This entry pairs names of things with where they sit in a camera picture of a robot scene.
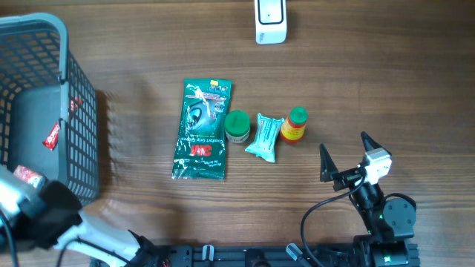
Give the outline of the red small sachet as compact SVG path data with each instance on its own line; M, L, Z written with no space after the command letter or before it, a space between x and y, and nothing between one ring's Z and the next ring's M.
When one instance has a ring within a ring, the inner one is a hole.
M57 145L60 130L61 130L61 127L59 123L56 122L53 128L51 129L50 133L46 137L46 139L42 142L42 144L50 151L53 151Z

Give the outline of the green lid small jar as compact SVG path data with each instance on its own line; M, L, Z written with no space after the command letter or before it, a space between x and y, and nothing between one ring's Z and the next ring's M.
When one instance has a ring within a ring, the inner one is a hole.
M224 129L227 139L233 143L245 142L250 133L251 122L249 115L241 110L228 113L224 120Z

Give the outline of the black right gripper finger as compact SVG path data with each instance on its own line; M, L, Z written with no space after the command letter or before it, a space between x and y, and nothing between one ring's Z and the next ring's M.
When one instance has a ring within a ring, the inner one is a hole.
M361 140L367 154L383 153L390 155L390 152L377 143L367 132L361 132Z
M321 170L320 170L320 181L321 182L330 182L335 179L335 176L338 174L338 169L335 166L325 144L319 145L320 158L321 158Z

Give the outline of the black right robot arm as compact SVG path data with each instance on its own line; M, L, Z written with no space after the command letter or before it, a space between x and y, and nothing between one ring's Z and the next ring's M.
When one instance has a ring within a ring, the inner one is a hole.
M331 266L419 266L414 237L416 202L400 193L384 194L379 180L389 174L392 154L366 132L361 163L339 171L325 145L319 146L320 181L332 182L335 191L348 190L347 198L362 218L367 234L349 244L324 245L317 255Z

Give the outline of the green 3M gloves packet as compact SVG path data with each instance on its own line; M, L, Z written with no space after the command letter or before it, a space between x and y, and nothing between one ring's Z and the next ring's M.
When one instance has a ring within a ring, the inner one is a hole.
M184 80L172 178L225 178L226 135L223 124L231 98L230 80Z

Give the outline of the sriracha sauce bottle green cap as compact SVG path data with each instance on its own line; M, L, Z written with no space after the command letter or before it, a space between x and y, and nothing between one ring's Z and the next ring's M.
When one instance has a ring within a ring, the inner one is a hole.
M299 142L304 135L307 119L308 113L305 108L293 108L281 126L282 140L290 144Z

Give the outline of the light teal tissue pack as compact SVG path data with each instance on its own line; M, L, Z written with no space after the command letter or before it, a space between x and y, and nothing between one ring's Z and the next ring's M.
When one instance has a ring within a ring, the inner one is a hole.
M258 114L258 127L254 141L248 145L245 152L259 156L267 162L275 162L275 143L280 133L284 118L273 119Z

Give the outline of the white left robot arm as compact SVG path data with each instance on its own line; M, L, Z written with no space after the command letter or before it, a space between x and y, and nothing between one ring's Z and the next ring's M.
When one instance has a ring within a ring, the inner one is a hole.
M18 266L18 253L35 248L59 249L58 266L68 249L109 266L147 265L139 236L87 214L66 185L53 180L35 188L1 166L1 253Z

